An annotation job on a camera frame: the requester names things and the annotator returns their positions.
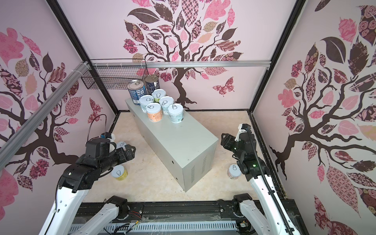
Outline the pink label small can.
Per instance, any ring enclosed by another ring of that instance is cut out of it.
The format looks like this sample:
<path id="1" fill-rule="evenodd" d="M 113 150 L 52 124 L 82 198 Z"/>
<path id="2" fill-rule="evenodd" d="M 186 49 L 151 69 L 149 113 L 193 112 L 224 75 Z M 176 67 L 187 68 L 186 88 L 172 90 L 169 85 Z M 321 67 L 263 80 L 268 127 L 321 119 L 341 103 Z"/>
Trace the pink label small can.
<path id="1" fill-rule="evenodd" d="M 123 149 L 125 150 L 126 142 L 121 141 L 117 143 L 117 149 Z"/>

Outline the yellow label small can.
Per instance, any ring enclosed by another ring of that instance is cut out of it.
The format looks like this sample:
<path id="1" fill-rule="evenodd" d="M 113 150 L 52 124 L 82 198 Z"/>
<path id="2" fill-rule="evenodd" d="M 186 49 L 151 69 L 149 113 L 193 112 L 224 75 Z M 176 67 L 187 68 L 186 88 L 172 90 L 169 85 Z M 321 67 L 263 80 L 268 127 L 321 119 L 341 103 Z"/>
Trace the yellow label small can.
<path id="1" fill-rule="evenodd" d="M 111 171 L 111 176 L 118 181 L 122 181 L 127 178 L 128 171 L 125 169 L 123 165 L 120 164 L 113 167 L 113 170 Z"/>

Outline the pink floral small can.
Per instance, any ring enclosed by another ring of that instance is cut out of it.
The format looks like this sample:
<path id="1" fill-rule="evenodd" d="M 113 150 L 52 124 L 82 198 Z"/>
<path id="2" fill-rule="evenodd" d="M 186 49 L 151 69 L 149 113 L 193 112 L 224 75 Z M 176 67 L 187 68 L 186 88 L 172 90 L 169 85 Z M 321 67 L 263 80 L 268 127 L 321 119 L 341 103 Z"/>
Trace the pink floral small can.
<path id="1" fill-rule="evenodd" d="M 236 164 L 231 164 L 229 166 L 227 174 L 228 174 L 228 177 L 232 180 L 236 180 L 242 175 L 238 165 Z"/>

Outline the orange label small can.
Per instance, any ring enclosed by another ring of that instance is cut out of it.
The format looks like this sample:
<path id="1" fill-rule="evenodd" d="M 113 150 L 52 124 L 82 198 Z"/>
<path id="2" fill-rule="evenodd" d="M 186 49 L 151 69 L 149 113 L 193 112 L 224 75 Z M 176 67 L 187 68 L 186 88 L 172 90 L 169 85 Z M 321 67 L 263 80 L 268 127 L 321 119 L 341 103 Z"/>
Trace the orange label small can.
<path id="1" fill-rule="evenodd" d="M 146 113 L 151 122 L 159 122 L 163 118 L 162 107 L 159 103 L 150 103 L 146 106 Z"/>

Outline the teal label small can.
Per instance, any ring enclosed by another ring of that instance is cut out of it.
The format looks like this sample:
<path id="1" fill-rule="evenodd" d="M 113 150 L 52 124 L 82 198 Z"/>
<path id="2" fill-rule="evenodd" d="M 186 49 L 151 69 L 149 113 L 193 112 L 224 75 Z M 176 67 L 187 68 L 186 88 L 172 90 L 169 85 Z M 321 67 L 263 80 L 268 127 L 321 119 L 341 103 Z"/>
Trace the teal label small can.
<path id="1" fill-rule="evenodd" d="M 140 107 L 144 113 L 146 113 L 146 107 L 154 103 L 154 97 L 151 95 L 144 95 L 139 99 Z"/>

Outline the pale blue small can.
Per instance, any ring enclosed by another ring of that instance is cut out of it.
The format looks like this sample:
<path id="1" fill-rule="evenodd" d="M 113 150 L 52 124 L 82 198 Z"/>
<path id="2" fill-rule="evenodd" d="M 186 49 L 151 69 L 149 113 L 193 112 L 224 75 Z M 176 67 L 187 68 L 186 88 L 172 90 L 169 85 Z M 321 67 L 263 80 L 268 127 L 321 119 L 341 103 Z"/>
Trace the pale blue small can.
<path id="1" fill-rule="evenodd" d="M 168 107 L 169 118 L 172 123 L 180 123 L 184 119 L 184 108 L 181 104 L 175 103 Z"/>

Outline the light green small can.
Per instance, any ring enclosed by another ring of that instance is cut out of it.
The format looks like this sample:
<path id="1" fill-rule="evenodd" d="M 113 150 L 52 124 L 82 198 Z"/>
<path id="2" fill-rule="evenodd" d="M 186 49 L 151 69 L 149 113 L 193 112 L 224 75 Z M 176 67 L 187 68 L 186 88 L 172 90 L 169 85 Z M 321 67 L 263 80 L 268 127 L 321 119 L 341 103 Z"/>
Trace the light green small can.
<path id="1" fill-rule="evenodd" d="M 159 103 L 160 99 L 166 96 L 166 91 L 163 89 L 156 89 L 151 95 L 154 98 L 154 102 Z"/>

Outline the blue white label can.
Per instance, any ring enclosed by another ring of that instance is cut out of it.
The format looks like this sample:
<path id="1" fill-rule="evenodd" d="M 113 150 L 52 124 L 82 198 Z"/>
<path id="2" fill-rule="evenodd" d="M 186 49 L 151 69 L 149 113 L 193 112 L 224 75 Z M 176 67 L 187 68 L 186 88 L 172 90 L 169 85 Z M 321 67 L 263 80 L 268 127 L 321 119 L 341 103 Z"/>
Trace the blue white label can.
<path id="1" fill-rule="evenodd" d="M 127 85 L 130 97 L 136 106 L 140 106 L 141 97 L 147 95 L 145 84 L 142 80 L 132 80 Z"/>

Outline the dark blue tall can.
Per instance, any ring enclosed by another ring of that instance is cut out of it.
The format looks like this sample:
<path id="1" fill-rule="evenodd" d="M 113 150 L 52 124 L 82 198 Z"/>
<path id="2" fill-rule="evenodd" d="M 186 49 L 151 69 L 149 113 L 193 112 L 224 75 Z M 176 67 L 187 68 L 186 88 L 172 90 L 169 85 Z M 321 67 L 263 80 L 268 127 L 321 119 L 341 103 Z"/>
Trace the dark blue tall can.
<path id="1" fill-rule="evenodd" d="M 152 94 L 155 90 L 160 89 L 159 77 L 155 74 L 146 76 L 145 84 L 149 94 Z"/>

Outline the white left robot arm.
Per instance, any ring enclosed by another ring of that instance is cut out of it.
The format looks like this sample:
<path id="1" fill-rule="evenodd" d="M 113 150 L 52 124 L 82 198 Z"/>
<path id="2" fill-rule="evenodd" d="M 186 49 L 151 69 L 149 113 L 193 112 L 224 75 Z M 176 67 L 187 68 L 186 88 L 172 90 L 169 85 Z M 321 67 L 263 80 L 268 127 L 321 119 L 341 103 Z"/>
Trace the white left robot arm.
<path id="1" fill-rule="evenodd" d="M 41 235 L 66 235 L 83 199 L 99 178 L 114 172 L 118 165 L 135 158 L 131 145 L 117 148 L 109 138 L 94 138 L 86 142 L 86 151 L 70 165 L 56 186 L 55 201 L 40 231 Z M 125 198 L 112 196 L 104 206 L 77 232 L 77 235 L 97 235 L 113 220 L 124 220 L 130 208 Z"/>

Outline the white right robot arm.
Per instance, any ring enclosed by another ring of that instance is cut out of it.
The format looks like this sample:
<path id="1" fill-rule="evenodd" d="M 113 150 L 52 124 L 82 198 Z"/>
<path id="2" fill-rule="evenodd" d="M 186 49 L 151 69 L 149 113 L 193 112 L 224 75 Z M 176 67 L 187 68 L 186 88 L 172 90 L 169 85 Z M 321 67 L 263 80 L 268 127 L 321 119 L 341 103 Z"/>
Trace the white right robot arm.
<path id="1" fill-rule="evenodd" d="M 240 213 L 250 222 L 258 235 L 299 235 L 278 197 L 266 165 L 257 155 L 254 135 L 240 133 L 237 137 L 223 133 L 221 145 L 233 153 L 243 175 L 258 195 L 262 211 L 254 200 L 241 196 L 237 199 Z"/>

